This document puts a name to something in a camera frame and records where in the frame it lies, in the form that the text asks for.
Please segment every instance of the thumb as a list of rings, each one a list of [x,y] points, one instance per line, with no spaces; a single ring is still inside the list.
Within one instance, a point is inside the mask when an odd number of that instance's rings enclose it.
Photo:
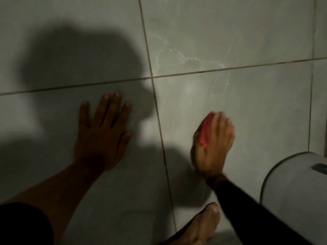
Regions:
[[[120,139],[117,148],[116,162],[119,162],[121,159],[123,159],[125,150],[127,148],[127,145],[129,144],[132,135],[133,135],[132,131],[127,131],[123,134],[122,138]]]

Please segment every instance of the foot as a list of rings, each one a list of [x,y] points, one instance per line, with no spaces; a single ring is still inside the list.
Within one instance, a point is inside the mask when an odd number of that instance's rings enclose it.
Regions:
[[[219,208],[216,203],[208,204],[200,213],[198,213],[177,240],[169,245],[202,245],[206,244],[215,234],[215,230],[220,220]]]

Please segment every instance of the person's right hand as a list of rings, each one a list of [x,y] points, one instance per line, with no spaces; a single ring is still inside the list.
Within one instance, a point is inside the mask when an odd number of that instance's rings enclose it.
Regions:
[[[235,127],[224,112],[216,113],[213,117],[210,137],[206,149],[195,138],[196,167],[206,178],[222,173],[227,153],[235,140]]]
[[[94,119],[89,117],[89,103],[83,101],[80,107],[79,133],[74,150],[74,162],[91,160],[104,163],[103,170],[112,169],[124,156],[132,131],[125,132],[125,124],[131,109],[126,102],[119,110],[121,93],[112,97],[104,94]]]

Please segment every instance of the red sponge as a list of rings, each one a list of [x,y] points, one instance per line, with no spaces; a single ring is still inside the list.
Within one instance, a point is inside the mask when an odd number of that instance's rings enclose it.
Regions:
[[[210,112],[202,121],[202,128],[199,135],[199,143],[202,148],[206,149],[210,143],[211,123],[215,112]]]

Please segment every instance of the brown grout line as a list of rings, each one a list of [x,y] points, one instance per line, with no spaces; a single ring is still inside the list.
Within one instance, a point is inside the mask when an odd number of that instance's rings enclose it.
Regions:
[[[144,40],[145,40],[145,48],[146,48],[146,53],[147,53],[147,60],[149,62],[150,76],[153,77],[152,67],[151,67],[151,61],[150,61],[149,46],[147,44],[147,38],[146,38],[145,23],[144,23],[144,17],[143,17],[143,10],[142,10],[141,0],[139,0],[139,6],[140,6],[140,12],[141,12],[141,20],[142,20],[143,34],[144,34]]]
[[[150,60],[150,52],[149,52],[149,46],[148,46],[148,43],[147,43],[147,37],[146,37],[146,31],[145,31],[145,23],[144,23],[144,17],[143,17],[143,10],[142,10],[141,0],[139,0],[139,6],[140,6],[140,12],[141,12],[141,20],[142,20],[142,27],[143,27],[144,39],[145,39],[145,48],[146,48],[146,53],[147,53],[147,59],[148,59],[148,62],[149,62],[149,69],[150,69],[150,76],[151,76],[151,84],[152,84],[152,90],[153,90],[154,104],[155,104],[155,107],[156,107],[156,113],[157,113],[157,119],[158,119],[158,127],[159,127],[159,134],[160,134],[160,140],[161,140],[161,149],[162,149],[163,163],[165,165],[165,171],[166,171],[166,178],[167,178],[167,184],[168,184],[168,194],[169,194],[170,206],[171,206],[172,214],[173,214],[173,222],[174,222],[175,232],[177,232],[176,219],[175,219],[175,213],[174,213],[173,197],[172,197],[171,189],[170,189],[170,182],[169,182],[169,175],[168,175],[168,169],[167,169],[167,160],[166,160],[164,139],[162,137],[162,131],[161,131],[161,125],[160,125],[159,109],[158,109],[158,103],[157,103],[156,90],[155,90],[154,81],[153,81],[153,73],[152,73],[151,60]]]
[[[309,139],[308,139],[308,151],[310,151],[310,132],[311,132],[311,107],[312,107],[312,86],[313,86],[313,69],[314,64],[311,64],[311,86],[310,86],[310,108],[309,108]]]
[[[169,197],[170,197],[170,204],[171,204],[171,207],[172,207],[174,228],[175,228],[175,232],[177,232],[177,226],[176,226],[176,220],[175,220],[175,212],[174,212],[174,205],[173,205],[173,196],[171,194],[171,189],[170,189],[170,182],[169,182],[169,175],[168,175],[168,169],[167,169],[167,160],[166,160],[164,139],[162,138],[162,131],[161,131],[161,125],[160,125],[160,118],[159,118],[159,109],[158,109],[157,96],[156,96],[156,90],[155,90],[155,87],[154,87],[153,78],[151,79],[151,83],[152,83],[152,90],[153,90],[153,96],[154,96],[154,104],[156,106],[156,112],[157,112],[157,119],[158,119],[158,125],[159,125],[159,134],[160,134],[161,148],[162,148],[162,154],[163,154],[163,162],[165,164],[165,169],[166,169],[166,177],[167,177],[167,183],[168,183],[168,192],[169,192]]]
[[[278,63],[270,63],[270,64],[256,64],[256,65],[249,65],[249,66],[229,67],[229,68],[216,69],[216,70],[202,70],[202,71],[177,73],[177,74],[170,74],[170,75],[160,75],[160,76],[154,76],[153,78],[162,78],[162,77],[169,77],[169,76],[182,76],[182,75],[193,75],[193,74],[217,72],[217,71],[227,71],[227,70],[238,70],[238,69],[255,68],[255,67],[261,67],[261,66],[272,66],[272,65],[280,65],[280,64],[290,64],[290,63],[317,61],[317,60],[322,60],[322,59],[327,59],[327,57],[301,59],[301,60],[295,60],[295,61],[286,61],[286,62],[278,62]]]
[[[14,95],[14,94],[26,94],[26,93],[42,92],[42,91],[65,89],[65,88],[97,86],[97,85],[104,85],[104,84],[110,84],[110,83],[133,82],[133,81],[148,80],[148,79],[151,79],[151,78],[150,77],[142,77],[142,78],[134,78],[134,79],[126,79],[126,80],[116,80],[116,81],[100,82],[100,83],[86,83],[86,84],[76,84],[76,85],[68,85],[68,86],[60,86],[60,87],[40,88],[40,89],[34,89],[34,90],[25,90],[25,91],[0,93],[0,96]]]
[[[317,0],[313,0],[313,31],[312,31],[312,58],[315,58],[315,35],[316,35],[316,9],[317,9]]]

